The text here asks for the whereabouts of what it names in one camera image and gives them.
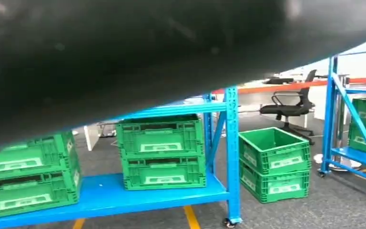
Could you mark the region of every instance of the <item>chair base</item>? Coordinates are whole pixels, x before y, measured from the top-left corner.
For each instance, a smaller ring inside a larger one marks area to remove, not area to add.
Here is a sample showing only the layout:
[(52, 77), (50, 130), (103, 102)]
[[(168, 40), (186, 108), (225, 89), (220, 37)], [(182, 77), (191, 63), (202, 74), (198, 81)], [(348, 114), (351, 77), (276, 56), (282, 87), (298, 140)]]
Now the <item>chair base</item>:
[[(315, 142), (312, 141), (312, 139), (310, 138), (310, 136), (315, 136), (315, 134), (314, 134), (314, 132), (312, 130), (307, 130), (307, 129), (299, 128), (299, 127), (290, 128), (290, 123), (287, 123), (287, 122), (285, 122), (284, 123), (284, 126), (281, 127), (280, 129), (282, 129), (284, 131), (287, 131), (289, 133), (292, 133), (294, 135), (297, 135), (297, 136), (299, 136), (301, 138), (304, 138), (304, 139), (308, 140), (309, 141), (309, 144), (311, 146), (315, 145)], [(307, 135), (304, 135), (304, 134), (302, 134), (300, 132), (307, 132), (307, 133), (309, 133), (309, 135), (307, 136)]]

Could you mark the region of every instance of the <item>wheel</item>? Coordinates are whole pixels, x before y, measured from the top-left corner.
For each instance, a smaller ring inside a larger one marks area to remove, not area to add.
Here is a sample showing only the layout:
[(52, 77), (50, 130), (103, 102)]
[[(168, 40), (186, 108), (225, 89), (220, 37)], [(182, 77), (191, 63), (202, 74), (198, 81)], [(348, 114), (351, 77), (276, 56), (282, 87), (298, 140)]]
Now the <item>wheel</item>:
[(228, 218), (225, 218), (222, 221), (222, 224), (226, 227), (226, 228), (235, 228), (237, 223), (232, 223)]
[(326, 173), (321, 172), (321, 171), (318, 171), (318, 175), (319, 175), (321, 178), (326, 177)]

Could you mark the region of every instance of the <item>metal pole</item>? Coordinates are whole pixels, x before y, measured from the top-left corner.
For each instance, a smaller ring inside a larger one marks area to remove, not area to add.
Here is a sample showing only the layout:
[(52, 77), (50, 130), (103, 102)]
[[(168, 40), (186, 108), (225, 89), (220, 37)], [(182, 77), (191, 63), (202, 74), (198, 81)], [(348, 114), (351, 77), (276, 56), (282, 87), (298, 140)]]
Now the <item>metal pole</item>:
[[(342, 82), (342, 85), (346, 85), (346, 77), (344, 75), (334, 75), (334, 77), (339, 77), (340, 82)], [(336, 93), (336, 105), (335, 105), (335, 128), (333, 132), (333, 146), (336, 148), (343, 147), (343, 124), (344, 124), (344, 114), (345, 114), (345, 103), (343, 101), (343, 98), (341, 94)], [(341, 156), (332, 156), (332, 160), (341, 163), (342, 157)], [(333, 170), (342, 170), (337, 167), (332, 167)]]
[[(348, 87), (349, 79), (345, 75), (337, 75), (335, 77), (339, 77), (340, 82), (342, 83), (343, 87)], [(334, 128), (334, 138), (333, 138), (333, 146), (336, 148), (342, 148), (344, 146), (343, 142), (343, 132), (344, 132), (344, 122), (345, 122), (345, 102), (343, 97), (340, 93), (336, 93), (336, 121), (335, 121), (335, 128)], [(342, 156), (333, 156), (333, 161), (336, 161), (344, 166), (351, 167), (351, 168), (358, 168), (361, 166), (361, 163), (352, 161), (348, 158)], [(332, 170), (335, 171), (347, 171), (345, 169), (341, 169), (335, 167), (334, 165), (330, 166)]]

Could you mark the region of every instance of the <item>blue rolling rack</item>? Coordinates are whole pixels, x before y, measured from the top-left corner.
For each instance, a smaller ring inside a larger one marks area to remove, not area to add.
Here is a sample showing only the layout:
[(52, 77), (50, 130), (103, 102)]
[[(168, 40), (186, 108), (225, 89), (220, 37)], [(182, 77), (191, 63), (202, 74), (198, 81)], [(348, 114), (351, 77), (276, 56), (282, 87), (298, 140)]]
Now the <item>blue rolling rack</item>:
[[(242, 221), (240, 215), (237, 88), (227, 88), (223, 102), (212, 101), (211, 94), (204, 95), (202, 98), (201, 102), (195, 104), (177, 102), (120, 118), (203, 113), (205, 153), (208, 165), (206, 187), (126, 191), (122, 174), (85, 177), (78, 204), (3, 217), (0, 218), (0, 228), (110, 216), (217, 201), (227, 201), (228, 216), (223, 223), (228, 228), (235, 227), (237, 223)], [(215, 131), (213, 129), (212, 112), (220, 112)], [(226, 122), (227, 187), (222, 185), (215, 175), (215, 154), (224, 122)]]
[[(353, 55), (362, 53), (366, 52), (355, 52), (341, 55)], [(348, 94), (357, 94), (357, 93), (366, 94), (366, 89), (365, 88), (353, 89), (345, 87), (345, 85), (347, 85), (347, 82), (345, 79), (342, 79), (337, 75), (337, 66), (338, 66), (338, 56), (330, 58), (329, 74), (327, 79), (325, 129), (324, 129), (323, 150), (322, 150), (323, 162), (321, 164), (321, 168), (319, 169), (319, 175), (321, 177), (324, 177), (326, 174), (328, 174), (330, 172), (329, 165), (332, 164), (336, 167), (346, 169), (350, 172), (353, 172), (366, 178), (365, 173), (360, 172), (351, 167), (342, 165), (341, 163), (334, 160), (334, 157), (336, 156), (343, 156), (366, 165), (366, 153), (355, 149), (351, 149), (347, 146), (346, 147), (339, 146), (339, 144), (336, 143), (337, 140), (341, 141), (341, 136), (343, 133), (342, 130), (343, 118), (342, 114), (341, 115), (339, 114), (344, 113), (343, 112), (344, 105), (346, 105), (350, 110), (350, 114), (354, 122), (360, 129), (366, 141), (366, 128), (357, 110), (354, 108), (350, 97), (348, 96)]]

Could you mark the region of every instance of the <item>chair armrest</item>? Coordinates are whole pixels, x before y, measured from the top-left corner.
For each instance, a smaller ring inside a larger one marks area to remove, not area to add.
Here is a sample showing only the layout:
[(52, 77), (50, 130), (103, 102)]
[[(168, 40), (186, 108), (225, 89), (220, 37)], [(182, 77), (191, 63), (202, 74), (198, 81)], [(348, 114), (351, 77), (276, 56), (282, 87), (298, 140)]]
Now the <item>chair armrest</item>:
[(273, 94), (300, 94), (299, 91), (276, 91)]
[(278, 97), (279, 96), (287, 96), (287, 97), (291, 97), (291, 96), (296, 96), (296, 97), (300, 97), (301, 96), (301, 94), (300, 93), (292, 93), (292, 94), (289, 94), (289, 93), (287, 93), (287, 94), (276, 94), (276, 93), (274, 93), (273, 95), (272, 95), (272, 101), (273, 101), (273, 103), (274, 104), (276, 104), (276, 105), (283, 105), (283, 103), (280, 101), (280, 99), (278, 99)]

